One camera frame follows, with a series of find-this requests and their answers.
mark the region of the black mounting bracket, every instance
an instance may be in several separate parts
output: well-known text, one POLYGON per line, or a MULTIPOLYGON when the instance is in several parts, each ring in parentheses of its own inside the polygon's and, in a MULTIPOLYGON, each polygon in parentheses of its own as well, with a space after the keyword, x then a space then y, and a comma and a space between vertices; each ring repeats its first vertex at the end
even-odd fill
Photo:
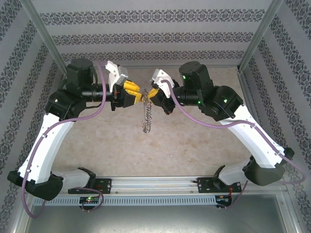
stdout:
POLYGON ((199 177, 193 182, 198 184, 199 193, 229 193, 230 187, 232 188, 232 193, 241 192, 241 184, 239 182, 226 185, 221 190, 214 186, 212 177, 199 177))
POLYGON ((221 207, 224 208, 228 207, 232 204, 232 197, 230 195, 225 195, 225 196, 215 196, 216 198, 216 203, 220 205, 216 205, 217 208, 221 207))
POLYGON ((80 199, 79 199, 79 207, 80 207, 81 210, 91 210, 91 209, 96 207, 98 202, 99 202, 99 198, 98 197, 92 197, 91 200, 88 199, 88 197, 80 197, 80 199))
MULTIPOLYGON (((111 179, 104 179, 104 178, 96 178, 95 183, 92 189, 96 189, 101 191, 102 194, 110 194, 111 191, 111 179)), ((98 194, 93 191, 87 191, 87 190, 80 190, 80 189, 69 189, 69 194, 98 194)))

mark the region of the wall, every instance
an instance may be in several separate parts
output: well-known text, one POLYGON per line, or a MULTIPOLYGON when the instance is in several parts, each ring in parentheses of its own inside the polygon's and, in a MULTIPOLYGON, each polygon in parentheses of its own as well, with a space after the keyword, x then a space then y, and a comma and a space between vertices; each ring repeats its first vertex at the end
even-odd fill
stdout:
MULTIPOLYGON (((285 0, 244 75, 260 123, 311 178, 311 0, 285 0)), ((285 179, 301 177, 287 166, 285 179)), ((304 232, 311 231, 311 183, 289 185, 304 232)))
POLYGON ((18 0, 0 1, 0 233, 9 228, 19 187, 6 179, 29 154, 48 96, 62 77, 18 0))
POLYGON ((36 0, 65 62, 236 66, 271 0, 36 0))

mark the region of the striped wallpaper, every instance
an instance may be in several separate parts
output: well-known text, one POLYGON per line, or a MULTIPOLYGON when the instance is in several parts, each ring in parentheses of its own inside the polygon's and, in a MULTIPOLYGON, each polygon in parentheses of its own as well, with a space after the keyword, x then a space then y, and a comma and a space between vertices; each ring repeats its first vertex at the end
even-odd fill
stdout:
POLYGON ((4 233, 20 199, 19 187, 6 177, 29 154, 62 73, 18 0, 0 1, 0 15, 0 233, 4 233))
POLYGON ((66 63, 237 65, 271 0, 35 0, 66 63))
MULTIPOLYGON (((311 0, 285 0, 244 70, 260 123, 295 151, 308 179, 289 185, 303 232, 311 232, 311 0)), ((288 181, 301 174, 287 166, 288 181)))

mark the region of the hanging chain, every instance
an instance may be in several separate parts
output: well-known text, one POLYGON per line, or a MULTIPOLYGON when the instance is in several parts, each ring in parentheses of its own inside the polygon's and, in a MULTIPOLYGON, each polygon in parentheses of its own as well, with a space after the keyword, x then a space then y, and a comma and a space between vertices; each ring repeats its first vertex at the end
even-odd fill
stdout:
POLYGON ((142 131, 149 133, 151 129, 152 117, 151 117, 151 101, 148 99, 148 92, 146 89, 142 92, 144 100, 144 121, 142 123, 142 131))

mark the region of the aluminum frame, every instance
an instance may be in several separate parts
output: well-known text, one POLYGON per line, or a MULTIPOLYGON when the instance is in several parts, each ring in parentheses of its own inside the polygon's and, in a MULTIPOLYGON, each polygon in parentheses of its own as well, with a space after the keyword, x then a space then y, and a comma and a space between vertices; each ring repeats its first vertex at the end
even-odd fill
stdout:
POLYGON ((27 15, 33 22, 35 28, 37 29, 38 33, 40 34, 43 42, 49 49, 53 59, 55 60, 58 68, 64 74, 66 73, 66 64, 65 61, 58 51, 52 37, 50 36, 44 22, 42 21, 41 16, 39 15, 37 9, 35 8, 32 0, 21 0, 20 3, 22 4, 24 10, 26 11, 27 15))
POLYGON ((257 49, 258 44, 262 40, 263 35, 269 28, 269 24, 271 23, 272 19, 275 17, 282 3, 283 3, 283 0, 272 0, 269 8, 267 9, 266 13, 263 16, 262 21, 260 22, 260 25, 258 26, 253 38, 251 39, 251 42, 249 43, 241 59, 241 62, 238 65, 239 70, 245 70, 245 68, 248 66, 248 62, 252 58, 252 55, 257 49))
MULTIPOLYGON (((197 184, 193 183, 198 177, 211 176, 176 176, 176 177, 100 177, 111 178, 111 193, 105 197, 208 197, 225 195, 228 193, 199 193, 197 184)), ((288 233, 301 233, 296 213, 290 199, 286 185, 273 183, 267 186, 258 186, 249 183, 243 195, 270 194, 275 195, 288 233)), ((62 192, 59 197, 86 197, 88 194, 68 194, 62 192)), ((27 195, 27 204, 32 209, 35 198, 27 195)), ((21 201, 14 216, 10 233, 24 233, 29 221, 28 215, 23 210, 21 201)))

